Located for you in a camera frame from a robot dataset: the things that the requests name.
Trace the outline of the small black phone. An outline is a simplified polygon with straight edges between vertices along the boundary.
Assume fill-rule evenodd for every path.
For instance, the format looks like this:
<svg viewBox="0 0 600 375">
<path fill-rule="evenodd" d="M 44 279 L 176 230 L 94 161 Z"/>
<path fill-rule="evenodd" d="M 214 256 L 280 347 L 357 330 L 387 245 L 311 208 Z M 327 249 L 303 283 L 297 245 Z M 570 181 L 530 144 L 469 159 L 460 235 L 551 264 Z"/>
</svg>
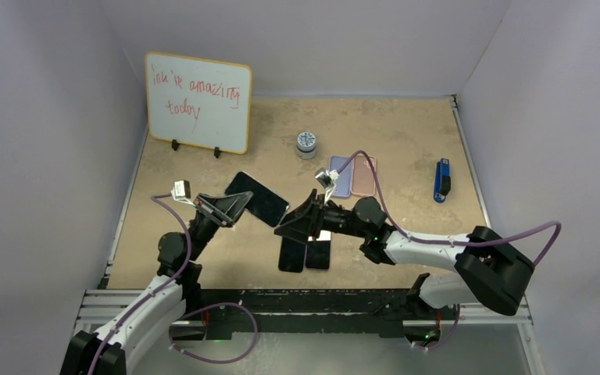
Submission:
<svg viewBox="0 0 600 375">
<path fill-rule="evenodd" d="M 301 273 L 305 267 L 306 245 L 283 237 L 277 268 L 287 273 Z"/>
</svg>

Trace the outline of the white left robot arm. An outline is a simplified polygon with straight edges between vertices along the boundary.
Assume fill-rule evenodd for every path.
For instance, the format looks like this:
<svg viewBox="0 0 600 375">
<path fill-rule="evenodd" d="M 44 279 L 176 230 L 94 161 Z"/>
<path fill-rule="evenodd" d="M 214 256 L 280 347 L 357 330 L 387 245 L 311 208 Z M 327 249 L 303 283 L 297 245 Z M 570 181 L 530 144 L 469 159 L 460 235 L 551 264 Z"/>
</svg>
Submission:
<svg viewBox="0 0 600 375">
<path fill-rule="evenodd" d="M 240 219 L 252 196 L 250 191 L 218 197 L 199 194 L 189 203 L 195 209 L 189 222 L 173 212 L 182 230 L 159 239 L 157 274 L 108 323 L 72 337 L 60 372 L 130 374 L 173 322 L 210 310 L 210 305 L 202 307 L 198 283 L 202 267 L 195 260 L 220 228 L 230 228 Z"/>
</svg>

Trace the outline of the purple phone black screen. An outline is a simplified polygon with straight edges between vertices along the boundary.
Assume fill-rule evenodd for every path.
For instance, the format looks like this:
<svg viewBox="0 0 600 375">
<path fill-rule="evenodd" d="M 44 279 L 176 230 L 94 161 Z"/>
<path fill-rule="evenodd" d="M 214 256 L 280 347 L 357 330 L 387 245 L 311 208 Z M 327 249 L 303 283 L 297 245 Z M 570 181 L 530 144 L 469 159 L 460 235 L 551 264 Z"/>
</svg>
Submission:
<svg viewBox="0 0 600 375">
<path fill-rule="evenodd" d="M 331 232 L 322 230 L 306 246 L 305 268 L 328 270 L 330 268 Z"/>
</svg>

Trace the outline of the pink phone case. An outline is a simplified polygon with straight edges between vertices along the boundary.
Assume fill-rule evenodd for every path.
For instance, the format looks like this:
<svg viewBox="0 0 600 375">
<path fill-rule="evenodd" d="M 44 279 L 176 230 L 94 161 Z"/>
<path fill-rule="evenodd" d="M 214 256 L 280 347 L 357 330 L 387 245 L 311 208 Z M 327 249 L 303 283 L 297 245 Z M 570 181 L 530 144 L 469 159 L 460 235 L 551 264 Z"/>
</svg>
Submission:
<svg viewBox="0 0 600 375">
<path fill-rule="evenodd" d="M 373 173 L 376 171 L 376 160 L 364 155 L 357 155 L 353 160 L 351 193 L 360 197 L 376 194 L 376 183 Z"/>
</svg>

